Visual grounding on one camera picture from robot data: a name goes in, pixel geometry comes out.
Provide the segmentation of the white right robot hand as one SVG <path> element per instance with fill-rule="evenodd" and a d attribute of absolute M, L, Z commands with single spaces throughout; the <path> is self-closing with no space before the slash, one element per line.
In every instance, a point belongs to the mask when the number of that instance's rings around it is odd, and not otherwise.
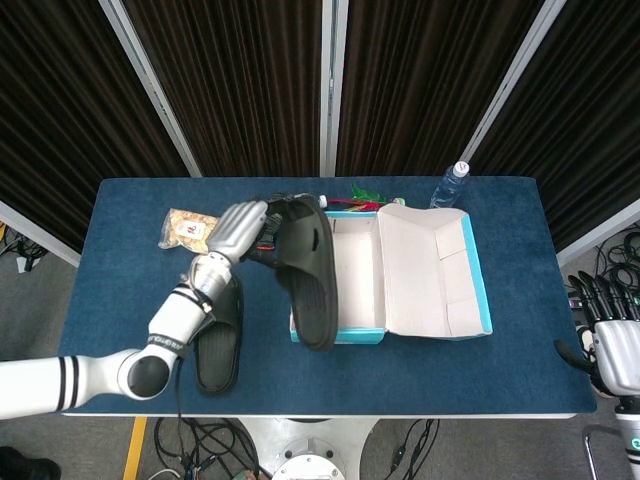
<path fill-rule="evenodd" d="M 554 342 L 555 350 L 566 364 L 587 374 L 598 391 L 620 398 L 629 410 L 639 396 L 639 306 L 617 280 L 584 271 L 568 280 L 586 320 L 579 333 L 590 336 L 579 355 L 561 340 Z"/>

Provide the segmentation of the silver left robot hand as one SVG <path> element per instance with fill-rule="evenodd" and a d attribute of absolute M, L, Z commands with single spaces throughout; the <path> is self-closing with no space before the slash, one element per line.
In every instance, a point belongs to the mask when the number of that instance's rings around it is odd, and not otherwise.
<path fill-rule="evenodd" d="M 273 249 L 283 216 L 271 212 L 270 207 L 264 200 L 231 205 L 206 239 L 207 253 L 220 254 L 231 265 L 237 265 L 246 257 L 254 257 L 254 251 L 261 247 Z"/>

